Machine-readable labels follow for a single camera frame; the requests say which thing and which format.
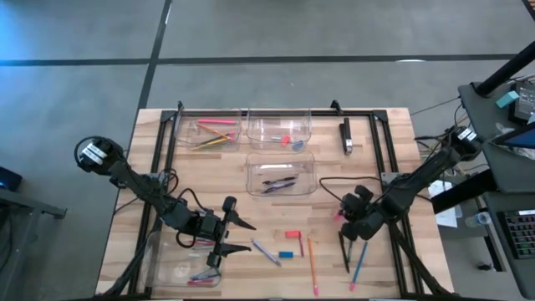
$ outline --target cable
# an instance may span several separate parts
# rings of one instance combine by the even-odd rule
[[[471,168],[468,168],[468,169],[462,169],[463,171],[471,171],[471,170],[475,170],[477,167],[481,167],[481,166],[487,166],[488,167],[488,164],[487,163],[483,163],[483,164],[480,164],[478,166],[474,166],[474,167],[471,167]]]
[[[186,245],[185,243],[181,242],[179,236],[181,235],[181,232],[177,232],[175,236],[176,243],[178,243],[179,246],[183,248],[191,248],[195,245],[195,240],[197,239],[197,236],[193,236],[193,240],[191,241],[191,244]]]
[[[447,100],[447,101],[444,101],[444,102],[439,103],[438,105],[432,105],[432,106],[430,106],[430,107],[428,107],[428,108],[425,108],[425,109],[423,109],[423,110],[419,110],[419,111],[416,111],[416,112],[414,112],[414,113],[410,113],[410,116],[414,116],[414,115],[419,114],[419,113],[421,113],[421,112],[425,112],[425,111],[427,111],[427,110],[431,110],[431,109],[437,108],[437,107],[439,107],[439,106],[441,106],[441,105],[449,104],[449,103],[452,102],[452,101],[455,101],[455,100],[457,100],[457,99],[460,99],[460,97],[461,97],[461,96],[457,96],[457,97],[455,97],[454,99],[449,99],[449,100]]]
[[[421,198],[423,198],[424,200],[427,200],[427,201],[429,201],[429,202],[433,202],[433,201],[432,201],[429,197],[427,197],[427,196],[422,196],[422,195],[416,195],[416,196],[417,196],[417,197],[421,197]]]
[[[9,220],[9,239],[8,239],[8,243],[7,243],[7,247],[8,247],[8,255],[6,256],[6,259],[4,259],[3,263],[2,263],[2,266],[0,266],[0,273],[2,272],[2,270],[6,267],[6,265],[8,264],[9,262],[9,258],[11,257],[11,251],[13,250],[13,220],[11,218],[11,215],[8,216],[8,220]]]
[[[114,211],[114,215],[117,214],[117,212],[119,212],[119,210],[123,209],[124,207],[127,207],[129,204],[139,200],[140,198],[139,197],[136,197],[135,199],[133,199],[132,201],[128,201],[126,204],[122,205],[121,207],[115,209]]]
[[[455,113],[453,113],[453,122],[455,122],[455,127],[458,128],[459,125],[457,124],[457,111],[462,107],[462,104],[460,104],[457,109],[455,109]]]
[[[195,194],[195,192],[191,189],[191,188],[185,188],[179,195],[178,197],[176,198],[178,201],[180,201],[180,199],[182,198],[182,196],[184,195],[184,193],[186,192],[191,192],[191,194],[193,195],[193,198],[195,199],[195,202],[197,203],[197,205],[199,206],[199,208],[201,208],[202,210],[204,211],[207,211],[207,209],[205,207],[203,207],[201,205],[201,203],[199,202],[199,199],[197,198],[197,195]]]
[[[380,178],[376,177],[376,176],[357,176],[357,177],[348,177],[348,176],[326,176],[326,177],[323,177],[321,179],[319,179],[319,185],[328,193],[330,194],[331,196],[334,196],[334,198],[336,198],[337,200],[341,201],[341,202],[344,202],[344,200],[342,200],[339,196],[335,195],[332,191],[330,191],[329,189],[327,189],[327,187],[325,187],[325,185],[323,184],[323,181],[324,180],[377,180],[377,181],[381,181]]]
[[[424,142],[422,142],[420,140],[418,140],[416,143],[419,144],[419,145],[424,146],[427,150],[431,150],[430,146],[428,146],[426,143],[424,143]]]

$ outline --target paper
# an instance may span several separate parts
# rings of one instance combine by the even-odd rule
[[[451,189],[450,182],[443,182],[440,180],[434,181],[429,186],[429,195],[431,197],[441,194],[443,191]],[[446,227],[457,227],[457,217],[455,215],[455,208],[450,208],[435,215],[436,223]]]

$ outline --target marker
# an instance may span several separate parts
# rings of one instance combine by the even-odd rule
[[[354,286],[357,283],[357,277],[359,276],[360,267],[362,267],[362,262],[364,261],[364,255],[366,254],[366,249],[368,248],[368,242],[364,243],[362,253],[360,254],[359,263],[357,263],[357,269],[354,270],[353,281],[349,285],[349,290],[353,292]]]
[[[279,267],[282,267],[282,264],[281,262],[279,262],[272,254],[270,254],[268,252],[268,250],[266,250],[264,247],[262,247],[262,245],[260,244],[259,241],[256,241],[254,239],[251,240],[252,241],[252,245],[257,247],[257,249],[264,253],[264,255],[266,255],[267,258],[269,258],[269,260],[273,261],[275,264],[277,264]]]

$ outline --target plastic container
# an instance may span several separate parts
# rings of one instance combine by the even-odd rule
[[[273,116],[268,111],[249,110],[247,138],[251,147],[258,150],[304,151],[312,134],[312,114],[310,109],[292,110],[291,113],[289,116]]]
[[[181,240],[188,243],[191,237],[181,235]],[[141,265],[141,279],[145,286],[212,288],[221,281],[221,274],[206,265],[209,246],[197,246],[185,249],[176,243],[176,234],[154,232],[148,237],[145,256]],[[151,266],[153,253],[157,253],[156,262]],[[192,281],[195,276],[215,275],[214,278]]]
[[[242,111],[220,110],[215,114],[195,116],[183,113],[175,130],[178,145],[190,151],[238,151],[242,133]]]
[[[247,192],[253,196],[302,196],[317,188],[314,156],[249,154],[246,161]]]
[[[480,212],[474,216],[467,217],[465,223],[468,227],[486,226],[492,223],[491,215],[488,212]]]

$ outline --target colored pencil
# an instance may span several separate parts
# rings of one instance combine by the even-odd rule
[[[308,255],[310,256],[310,268],[312,270],[312,284],[313,284],[314,295],[318,296],[319,294],[318,280],[316,279],[316,270],[314,269],[314,256],[312,254],[312,238],[310,238],[310,234],[308,235]]]
[[[222,143],[222,142],[225,142],[225,141],[227,141],[227,138],[220,138],[220,139],[218,139],[218,140],[214,140],[214,141],[212,141],[212,142],[208,142],[208,143],[203,144],[203,145],[195,146],[195,147],[192,148],[191,150],[192,150],[192,151],[196,151],[196,150],[201,149],[201,148],[203,148],[203,147],[206,147],[206,146],[209,146],[209,145],[215,145],[215,144],[217,144],[217,143]]]
[[[223,138],[225,138],[227,140],[234,140],[233,138],[227,137],[225,134],[222,134],[219,131],[214,130],[214,129],[206,126],[206,125],[201,125],[201,124],[197,124],[197,125],[200,126],[203,130],[207,130],[207,131],[209,131],[211,133],[217,134],[217,135],[219,135],[219,136],[221,136],[221,137],[223,137]]]
[[[234,120],[213,120],[213,119],[198,119],[198,123],[212,123],[220,125],[235,125],[236,121]]]
[[[359,263],[357,263],[357,269],[354,270],[353,274],[353,281],[349,285],[349,290],[353,292],[354,286],[357,283],[357,277],[359,276],[360,267],[362,267],[362,262],[364,261],[364,255],[366,254],[366,249],[368,248],[368,242],[364,243],[364,247],[362,248],[362,253],[360,254]]]

